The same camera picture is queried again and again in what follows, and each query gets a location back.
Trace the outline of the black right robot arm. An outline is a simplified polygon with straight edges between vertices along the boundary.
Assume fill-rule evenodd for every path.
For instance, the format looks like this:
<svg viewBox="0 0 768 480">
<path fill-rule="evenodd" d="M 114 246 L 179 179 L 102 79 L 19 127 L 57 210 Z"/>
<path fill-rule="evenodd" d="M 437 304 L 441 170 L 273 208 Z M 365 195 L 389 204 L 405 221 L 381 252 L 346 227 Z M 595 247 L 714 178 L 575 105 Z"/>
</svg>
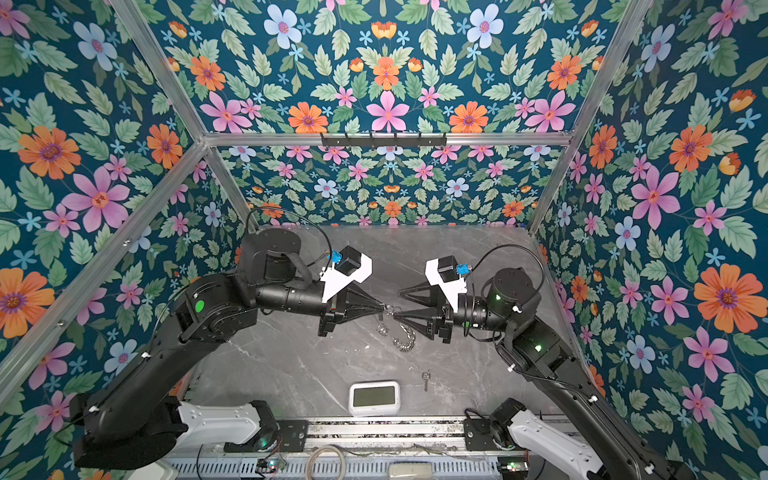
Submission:
<svg viewBox="0 0 768 480">
<path fill-rule="evenodd" d="M 445 343 L 458 328 L 502 333 L 495 349 L 508 369 L 552 400 L 581 436 L 562 433 L 510 399 L 488 421 L 498 444 L 526 449 L 571 479 L 693 478 L 684 462 L 666 459 L 624 421 L 569 342 L 537 316 L 541 294 L 523 269 L 503 268 L 488 284 L 486 293 L 474 294 L 457 273 L 430 273 L 398 293 L 419 309 L 395 317 Z"/>
</svg>

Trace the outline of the steel key holder plate with rings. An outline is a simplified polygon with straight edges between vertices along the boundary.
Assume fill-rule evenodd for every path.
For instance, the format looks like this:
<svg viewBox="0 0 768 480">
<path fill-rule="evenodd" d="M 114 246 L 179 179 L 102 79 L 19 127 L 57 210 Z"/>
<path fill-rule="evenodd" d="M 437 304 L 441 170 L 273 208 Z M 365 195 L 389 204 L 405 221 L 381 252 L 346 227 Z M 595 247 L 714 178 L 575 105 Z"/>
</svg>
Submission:
<svg viewBox="0 0 768 480">
<path fill-rule="evenodd" d="M 397 324 L 399 333 L 391 333 L 389 325 L 385 322 L 386 317 L 394 318 L 396 309 L 385 304 L 383 310 L 377 316 L 376 332 L 379 336 L 389 338 L 395 349 L 402 353 L 411 352 L 415 346 L 416 336 L 415 332 L 407 325 L 403 323 Z"/>
</svg>

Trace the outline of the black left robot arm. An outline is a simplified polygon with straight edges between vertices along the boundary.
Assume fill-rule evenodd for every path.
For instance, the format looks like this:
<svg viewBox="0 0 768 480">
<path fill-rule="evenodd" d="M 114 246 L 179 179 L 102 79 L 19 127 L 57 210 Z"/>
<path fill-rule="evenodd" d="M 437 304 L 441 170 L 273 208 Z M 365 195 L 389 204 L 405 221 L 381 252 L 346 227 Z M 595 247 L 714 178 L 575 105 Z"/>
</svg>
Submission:
<svg viewBox="0 0 768 480">
<path fill-rule="evenodd" d="M 279 426 L 264 401 L 199 406 L 171 390 L 200 361 L 265 312 L 316 318 L 325 336 L 351 320 L 380 313 L 361 289 L 372 260 L 352 246 L 332 251 L 315 278 L 301 258 L 300 237 L 268 228 L 246 234 L 237 266 L 183 289 L 151 341 L 95 394 L 70 405 L 83 434 L 72 443 L 78 468 L 137 470 L 178 448 L 231 444 L 251 451 L 273 446 Z"/>
</svg>

